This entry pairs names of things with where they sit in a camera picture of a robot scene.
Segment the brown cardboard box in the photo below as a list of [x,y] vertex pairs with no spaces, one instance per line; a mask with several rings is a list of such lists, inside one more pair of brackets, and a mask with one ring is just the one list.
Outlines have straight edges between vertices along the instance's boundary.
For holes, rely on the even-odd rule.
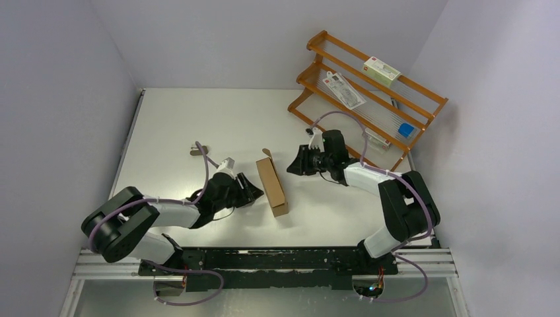
[[271,151],[263,148],[264,158],[256,161],[256,167],[264,192],[274,217],[289,213],[288,201],[283,190]]

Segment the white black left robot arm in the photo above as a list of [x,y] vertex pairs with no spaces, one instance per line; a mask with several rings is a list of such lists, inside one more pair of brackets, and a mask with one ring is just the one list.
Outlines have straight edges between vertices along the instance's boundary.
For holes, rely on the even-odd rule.
[[205,188],[178,201],[146,197],[128,186],[87,216],[81,230],[89,238],[91,250],[108,263],[133,257],[156,263],[172,275],[182,268],[182,248],[167,234],[150,233],[151,228],[199,229],[223,209],[251,205],[263,195],[243,173],[232,177],[217,172]]

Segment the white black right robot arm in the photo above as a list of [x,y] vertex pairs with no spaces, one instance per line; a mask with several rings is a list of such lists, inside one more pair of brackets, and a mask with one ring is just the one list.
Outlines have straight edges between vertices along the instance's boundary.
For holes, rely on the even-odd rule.
[[393,173],[352,158],[340,130],[308,128],[310,140],[299,145],[287,172],[298,176],[327,172],[336,184],[359,188],[380,198],[384,224],[360,241],[356,257],[363,273],[373,273],[382,256],[418,234],[429,234],[440,223],[440,213],[423,177],[417,171]]

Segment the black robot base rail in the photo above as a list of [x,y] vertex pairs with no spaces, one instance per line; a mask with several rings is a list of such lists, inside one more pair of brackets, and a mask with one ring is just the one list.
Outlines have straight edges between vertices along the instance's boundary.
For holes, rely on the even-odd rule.
[[184,248],[182,259],[171,267],[188,269],[186,290],[208,291],[220,286],[218,277],[206,275],[206,270],[223,276],[224,289],[267,289],[295,287],[330,287],[333,290],[353,290],[353,277],[398,273],[396,259],[386,254],[372,259],[358,246],[313,248]]

